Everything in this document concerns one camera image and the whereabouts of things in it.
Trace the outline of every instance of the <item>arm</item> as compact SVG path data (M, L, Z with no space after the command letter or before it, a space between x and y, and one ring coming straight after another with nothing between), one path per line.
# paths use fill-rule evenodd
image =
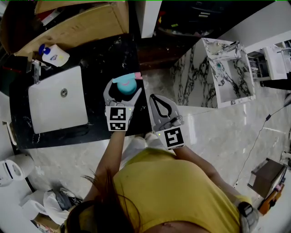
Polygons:
M125 133L124 131L115 131L112 134L104 155L97 166L95 178L105 178L107 170L111 173L112 177L119 171ZM92 185L84 202L94 200L97 195L98 190Z
M177 155L177 159L187 160L198 167L200 167L205 174L209 177L209 179L222 191L229 192L232 195L240 195L238 191L236 191L231 185L226 183L221 176L219 175L218 171L212 166L209 162L205 159L201 158L195 152L193 152L189 147L184 146L177 149L174 149L175 154Z

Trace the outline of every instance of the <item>sink drain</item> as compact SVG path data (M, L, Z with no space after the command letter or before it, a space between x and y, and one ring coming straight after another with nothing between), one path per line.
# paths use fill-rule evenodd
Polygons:
M62 97L66 97L67 96L67 94L68 94L68 90L67 89L62 89L61 91L60 91L60 95L62 96Z

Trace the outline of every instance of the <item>yellow shirt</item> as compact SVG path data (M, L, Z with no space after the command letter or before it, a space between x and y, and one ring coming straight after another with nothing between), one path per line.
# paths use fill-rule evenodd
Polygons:
M118 194L130 199L142 231L171 221L195 223L211 233L240 232L239 212L195 164L162 150L145 149L114 176ZM244 196L241 201L249 202ZM136 213L126 201L130 215Z

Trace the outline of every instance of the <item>qr code sticker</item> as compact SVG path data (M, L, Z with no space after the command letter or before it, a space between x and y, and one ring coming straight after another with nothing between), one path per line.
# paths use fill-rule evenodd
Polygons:
M168 147L173 147L184 143L180 128L164 131L165 139Z
M125 123L110 123L111 130L125 130Z
M125 107L112 107L110 110L111 121L125 121L126 120L126 108Z

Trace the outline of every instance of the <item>cable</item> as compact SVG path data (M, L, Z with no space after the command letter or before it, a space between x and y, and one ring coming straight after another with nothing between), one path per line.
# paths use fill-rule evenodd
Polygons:
M241 169L240 173L238 174L237 179L236 179L236 182L234 183L233 186L237 185L237 182L238 182L238 179L239 179L239 177L240 177L240 175L241 175L241 172L242 172L242 170L243 170L244 167L245 167L246 161L249 159L249 157L250 157L250 155L251 155L251 151L252 151L253 148L255 147L256 141L258 140L259 135L260 135L260 132L263 130L265 123L266 123L266 122L271 118L271 116L273 116L275 113L277 113L278 111L280 111L280 110L283 109L284 107L285 107L285 106L283 106L282 108L280 108L279 110L277 110L277 111L274 112L273 114L271 114L271 115L269 114L269 115L266 117L265 122L264 122L264 124L263 124L263 126L262 126L262 129L260 129L260 131L259 131L259 133L258 133L258 136L256 137L255 143L254 143L253 147L251 148L250 153L249 153L248 157L246 158L245 163L244 163L244 165L242 166L242 169Z

